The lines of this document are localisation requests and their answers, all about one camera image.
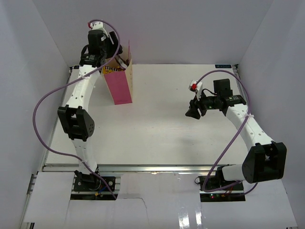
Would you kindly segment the brown chocolate bar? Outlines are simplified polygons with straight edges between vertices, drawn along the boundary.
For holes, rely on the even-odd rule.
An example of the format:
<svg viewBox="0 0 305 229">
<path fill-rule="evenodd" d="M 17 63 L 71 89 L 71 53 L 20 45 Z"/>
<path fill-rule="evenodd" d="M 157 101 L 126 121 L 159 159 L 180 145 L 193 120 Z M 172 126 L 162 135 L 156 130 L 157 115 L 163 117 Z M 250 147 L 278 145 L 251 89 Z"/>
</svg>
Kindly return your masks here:
<svg viewBox="0 0 305 229">
<path fill-rule="evenodd" d="M 127 59 L 127 60 L 124 60 L 121 56 L 119 55 L 116 55 L 115 57 L 115 60 L 117 62 L 117 64 L 119 65 L 119 67 L 123 70 L 126 70 L 130 64 L 130 61 Z"/>
</svg>

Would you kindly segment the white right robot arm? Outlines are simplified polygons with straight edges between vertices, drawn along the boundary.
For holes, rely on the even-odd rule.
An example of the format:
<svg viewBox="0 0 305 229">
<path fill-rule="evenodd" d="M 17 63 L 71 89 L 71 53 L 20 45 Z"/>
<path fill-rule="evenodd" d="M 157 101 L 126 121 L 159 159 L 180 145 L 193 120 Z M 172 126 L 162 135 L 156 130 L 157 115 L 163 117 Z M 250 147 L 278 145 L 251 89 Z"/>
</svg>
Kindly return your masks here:
<svg viewBox="0 0 305 229">
<path fill-rule="evenodd" d="M 191 81 L 189 90 L 195 92 L 190 101 L 187 117 L 200 119 L 208 110 L 219 110 L 232 122 L 243 139 L 248 153 L 242 164 L 227 165 L 217 170 L 215 184 L 227 190 L 233 181 L 258 183 L 282 179 L 285 170 L 287 148 L 275 142 L 248 113 L 249 107 L 241 95 L 234 95 L 229 79 L 215 80 L 214 94 L 206 96 L 203 84 Z"/>
</svg>

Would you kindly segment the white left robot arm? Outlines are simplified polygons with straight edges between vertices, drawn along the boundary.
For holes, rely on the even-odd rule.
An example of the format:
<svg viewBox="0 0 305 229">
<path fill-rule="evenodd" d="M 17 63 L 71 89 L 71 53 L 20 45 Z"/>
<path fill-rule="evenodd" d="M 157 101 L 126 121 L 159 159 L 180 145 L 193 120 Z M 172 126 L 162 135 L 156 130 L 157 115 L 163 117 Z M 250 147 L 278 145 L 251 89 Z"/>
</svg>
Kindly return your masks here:
<svg viewBox="0 0 305 229">
<path fill-rule="evenodd" d="M 101 29 L 89 31 L 88 44 L 81 52 L 79 81 L 75 84 L 66 105 L 58 108 L 60 123 L 64 133 L 72 141 L 79 161 L 79 168 L 75 173 L 86 176 L 84 184 L 89 190 L 96 190 L 101 184 L 101 179 L 93 174 L 98 166 L 90 140 L 95 123 L 88 112 L 89 101 L 101 74 L 100 67 L 121 50 L 115 32 L 106 35 Z"/>
</svg>

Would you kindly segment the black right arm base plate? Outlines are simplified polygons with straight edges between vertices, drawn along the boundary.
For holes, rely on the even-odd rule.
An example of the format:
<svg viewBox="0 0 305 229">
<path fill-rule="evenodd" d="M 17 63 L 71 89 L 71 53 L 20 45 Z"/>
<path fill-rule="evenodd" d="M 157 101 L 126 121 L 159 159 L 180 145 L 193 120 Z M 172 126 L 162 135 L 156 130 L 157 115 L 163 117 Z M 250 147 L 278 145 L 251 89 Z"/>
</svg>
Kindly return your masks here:
<svg viewBox="0 0 305 229">
<path fill-rule="evenodd" d="M 206 190 L 218 189 L 215 192 L 205 192 L 203 183 L 205 176 L 198 176 L 194 183 L 200 189 L 200 201 L 202 203 L 212 202 L 243 202 L 245 201 L 244 186 L 242 182 L 231 186 L 234 181 L 218 181 L 214 176 L 210 177 L 205 186 Z"/>
</svg>

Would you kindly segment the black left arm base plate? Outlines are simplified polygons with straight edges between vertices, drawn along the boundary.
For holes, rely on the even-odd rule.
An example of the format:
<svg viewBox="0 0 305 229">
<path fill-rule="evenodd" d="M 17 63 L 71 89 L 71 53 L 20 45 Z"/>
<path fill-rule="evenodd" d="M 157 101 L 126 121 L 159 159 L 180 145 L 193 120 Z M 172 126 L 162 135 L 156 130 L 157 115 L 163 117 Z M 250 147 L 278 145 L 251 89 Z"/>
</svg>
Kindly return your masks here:
<svg viewBox="0 0 305 229">
<path fill-rule="evenodd" d="M 73 191 L 75 192 L 85 192 L 85 191 L 95 191 L 104 192 L 109 191 L 105 183 L 93 174 L 83 174 L 78 170 L 74 171 L 74 186 Z"/>
</svg>

